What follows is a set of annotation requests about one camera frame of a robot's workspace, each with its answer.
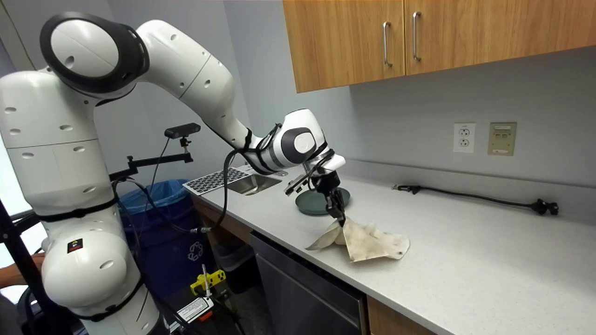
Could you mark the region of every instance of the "white countertop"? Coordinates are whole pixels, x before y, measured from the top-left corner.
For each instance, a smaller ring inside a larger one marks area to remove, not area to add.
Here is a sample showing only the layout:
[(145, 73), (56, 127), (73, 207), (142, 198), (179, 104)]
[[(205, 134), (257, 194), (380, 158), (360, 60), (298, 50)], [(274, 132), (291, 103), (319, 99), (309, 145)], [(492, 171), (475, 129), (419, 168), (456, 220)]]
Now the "white countertop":
[[(438, 333), (596, 333), (596, 224), (540, 218), (391, 183), (341, 175), (347, 214), (406, 235), (402, 261), (352, 265), (343, 248), (307, 251), (332, 218), (304, 216), (283, 183), (257, 196), (229, 192), (227, 211), (248, 227)], [(222, 205), (222, 190), (205, 196)]]

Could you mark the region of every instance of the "outlet cover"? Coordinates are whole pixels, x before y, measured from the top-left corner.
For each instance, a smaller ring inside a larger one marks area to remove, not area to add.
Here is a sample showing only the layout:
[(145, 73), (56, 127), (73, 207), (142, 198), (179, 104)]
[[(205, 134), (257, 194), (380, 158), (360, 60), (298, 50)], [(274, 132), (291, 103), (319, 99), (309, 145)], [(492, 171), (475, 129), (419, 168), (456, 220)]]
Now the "outlet cover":
[(475, 123), (455, 123), (453, 125), (453, 153), (473, 155), (475, 136), (477, 136)]
[(488, 155), (514, 157), (518, 123), (490, 123)]

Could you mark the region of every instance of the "cabinet handle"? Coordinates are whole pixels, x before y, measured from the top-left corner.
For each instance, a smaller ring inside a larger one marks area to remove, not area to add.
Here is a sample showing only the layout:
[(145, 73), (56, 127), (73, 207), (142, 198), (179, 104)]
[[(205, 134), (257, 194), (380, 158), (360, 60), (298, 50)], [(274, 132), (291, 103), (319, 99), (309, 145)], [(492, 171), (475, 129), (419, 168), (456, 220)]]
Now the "cabinet handle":
[(419, 23), (417, 23), (417, 21), (419, 21), (421, 17), (423, 17), (423, 13), (419, 13), (419, 11), (414, 11), (414, 13), (412, 13), (412, 58), (417, 60), (417, 62), (421, 60), (421, 56), (419, 56), (419, 52), (417, 52), (417, 47), (419, 47), (419, 45), (417, 45), (417, 43), (419, 43), (419, 41), (417, 41), (417, 39), (419, 39), (419, 36), (417, 36), (417, 26), (419, 26)]
[(391, 30), (391, 23), (384, 23), (384, 65), (393, 67), (393, 64), (389, 62), (389, 47), (387, 47), (387, 32)]

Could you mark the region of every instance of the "white wall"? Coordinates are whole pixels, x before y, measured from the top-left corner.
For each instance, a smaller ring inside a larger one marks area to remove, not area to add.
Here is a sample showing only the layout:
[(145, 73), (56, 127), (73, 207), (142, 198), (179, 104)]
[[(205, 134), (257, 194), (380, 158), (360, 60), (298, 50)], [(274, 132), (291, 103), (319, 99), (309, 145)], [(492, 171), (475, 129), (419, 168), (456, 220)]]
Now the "white wall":
[[(138, 26), (149, 19), (164, 19), (199, 41), (216, 58), (220, 58), (235, 77), (238, 77), (222, 2), (6, 0), (6, 8), (15, 21), (15, 26), (22, 37), (22, 45), (26, 47), (37, 67), (43, 65), (43, 56), (39, 52), (39, 30), (43, 23), (54, 13), (82, 11), (116, 19), (129, 26)], [(235, 114), (244, 123), (250, 123), (242, 88), (237, 90)], [(140, 84), (127, 99), (97, 108), (95, 121), (110, 171), (125, 170), (127, 155), (132, 155), (134, 158), (160, 155), (166, 144), (164, 129), (192, 121), (201, 123), (199, 117), (184, 104), (151, 84)], [(222, 144), (220, 138), (216, 138), (207, 127), (203, 127), (203, 131), (190, 136), (190, 140), (192, 144), (188, 151), (192, 153), (196, 162), (175, 162), (160, 166), (157, 181), (179, 177), (190, 179), (222, 170), (224, 157), (229, 147)], [(181, 153), (181, 145), (177, 142), (170, 144), (166, 155), (173, 153)], [(136, 179), (147, 184), (151, 181), (151, 175), (153, 168), (144, 168)]]
[[(309, 106), (348, 158), (596, 186), (596, 49), (294, 93), (281, 0), (227, 0), (253, 127)], [(451, 153), (455, 121), (475, 155)], [(516, 157), (488, 157), (488, 123), (518, 121)]]

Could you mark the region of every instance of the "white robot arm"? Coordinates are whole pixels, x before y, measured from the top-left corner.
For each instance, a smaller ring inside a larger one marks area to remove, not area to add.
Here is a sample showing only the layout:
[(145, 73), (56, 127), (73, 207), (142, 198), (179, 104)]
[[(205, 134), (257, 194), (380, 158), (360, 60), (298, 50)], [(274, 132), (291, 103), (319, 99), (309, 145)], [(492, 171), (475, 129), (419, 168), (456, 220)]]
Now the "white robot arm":
[(345, 220), (335, 155), (309, 110), (289, 114), (270, 134), (252, 134), (233, 114), (229, 71), (162, 21), (132, 30), (93, 15), (52, 17), (41, 32), (45, 71), (0, 80), (0, 132), (24, 198), (49, 240), (43, 283), (91, 335), (160, 333), (158, 309), (127, 250), (93, 106), (123, 99), (140, 80), (190, 106), (259, 173), (302, 164), (306, 177)]

